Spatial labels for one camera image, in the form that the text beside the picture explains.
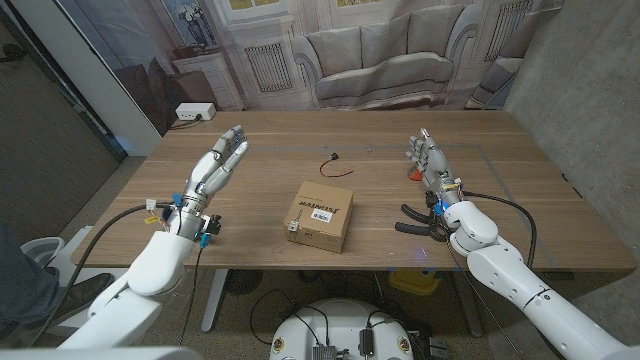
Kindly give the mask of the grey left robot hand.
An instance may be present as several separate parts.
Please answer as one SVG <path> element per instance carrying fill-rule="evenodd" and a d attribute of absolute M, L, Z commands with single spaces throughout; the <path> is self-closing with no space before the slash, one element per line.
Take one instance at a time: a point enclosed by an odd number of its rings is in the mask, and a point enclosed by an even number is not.
<path fill-rule="evenodd" d="M 224 133 L 195 165 L 186 182 L 181 207 L 192 213 L 203 212 L 215 193 L 228 183 L 249 147 L 241 125 Z"/>

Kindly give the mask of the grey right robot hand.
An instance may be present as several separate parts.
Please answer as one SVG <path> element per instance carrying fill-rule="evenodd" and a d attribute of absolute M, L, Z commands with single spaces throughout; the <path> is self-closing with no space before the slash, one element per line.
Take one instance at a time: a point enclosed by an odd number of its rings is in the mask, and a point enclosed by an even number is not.
<path fill-rule="evenodd" d="M 446 185 L 454 183 L 451 166 L 428 131 L 421 128 L 420 132 L 420 137 L 409 138 L 409 150 L 406 156 L 415 164 L 423 183 L 431 191 L 442 191 Z"/>

